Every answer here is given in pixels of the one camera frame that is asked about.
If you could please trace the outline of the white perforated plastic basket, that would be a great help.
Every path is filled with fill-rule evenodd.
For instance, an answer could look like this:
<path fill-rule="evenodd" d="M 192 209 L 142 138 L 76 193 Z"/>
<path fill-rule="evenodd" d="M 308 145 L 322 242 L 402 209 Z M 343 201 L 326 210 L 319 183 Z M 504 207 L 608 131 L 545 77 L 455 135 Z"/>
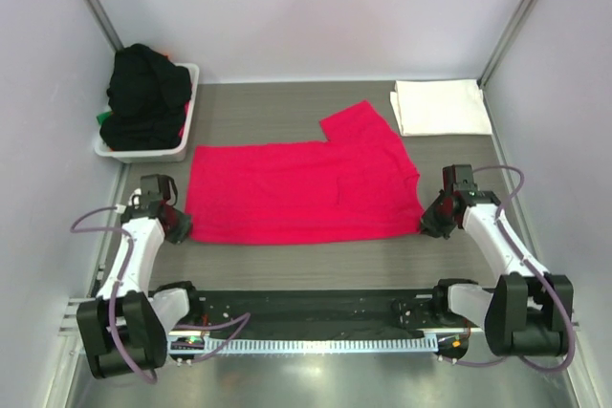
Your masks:
<path fill-rule="evenodd" d="M 184 67 L 189 71 L 191 80 L 191 98 L 186 104 L 186 120 L 180 131 L 180 143 L 172 149 L 158 150 L 137 150 L 137 151 L 115 151 L 111 150 L 97 135 L 94 141 L 94 152 L 101 158 L 114 159 L 119 162 L 130 163 L 151 163 L 151 162 L 180 162 L 186 157 L 186 146 L 191 129 L 191 122 L 196 104 L 200 68 L 194 63 L 177 63 L 177 66 Z"/>

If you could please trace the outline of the red t shirt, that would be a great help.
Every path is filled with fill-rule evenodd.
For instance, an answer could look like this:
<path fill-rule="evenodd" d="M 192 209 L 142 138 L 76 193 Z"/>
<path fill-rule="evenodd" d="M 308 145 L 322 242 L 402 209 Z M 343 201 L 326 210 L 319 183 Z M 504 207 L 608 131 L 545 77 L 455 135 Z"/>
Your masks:
<path fill-rule="evenodd" d="M 320 121 L 325 140 L 196 148 L 192 240 L 302 245 L 415 234 L 420 173 L 366 100 Z"/>

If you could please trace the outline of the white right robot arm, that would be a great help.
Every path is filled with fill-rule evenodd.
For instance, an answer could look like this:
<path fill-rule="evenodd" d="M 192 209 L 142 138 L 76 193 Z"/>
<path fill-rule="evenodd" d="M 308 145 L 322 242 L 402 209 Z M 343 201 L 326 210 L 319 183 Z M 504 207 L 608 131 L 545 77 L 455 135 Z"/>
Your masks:
<path fill-rule="evenodd" d="M 514 232 L 494 192 L 482 190 L 475 168 L 443 168 L 443 188 L 425 211 L 422 234 L 448 238 L 464 230 L 485 256 L 497 282 L 486 290 L 476 282 L 443 279 L 433 289 L 431 315 L 442 327 L 465 319 L 480 328 L 497 357 L 515 356 L 527 364 L 552 356 L 569 364 L 576 350 L 572 323 L 574 288 L 565 275 L 554 275 Z"/>

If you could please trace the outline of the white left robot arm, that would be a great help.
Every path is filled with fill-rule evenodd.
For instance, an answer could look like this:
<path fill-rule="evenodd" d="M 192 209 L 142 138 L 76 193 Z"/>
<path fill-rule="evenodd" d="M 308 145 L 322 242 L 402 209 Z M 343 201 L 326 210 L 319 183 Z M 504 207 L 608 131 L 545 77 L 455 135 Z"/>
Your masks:
<path fill-rule="evenodd" d="M 120 245 L 109 274 L 94 298 L 76 309 L 76 323 L 94 378 L 129 373 L 148 383 L 166 361 L 167 337 L 178 325 L 196 329 L 204 308 L 193 284 L 181 281 L 149 289 L 152 269 L 163 243 L 180 244 L 192 228 L 188 215 L 175 208 L 173 178 L 143 176 L 128 204 L 115 206 Z"/>

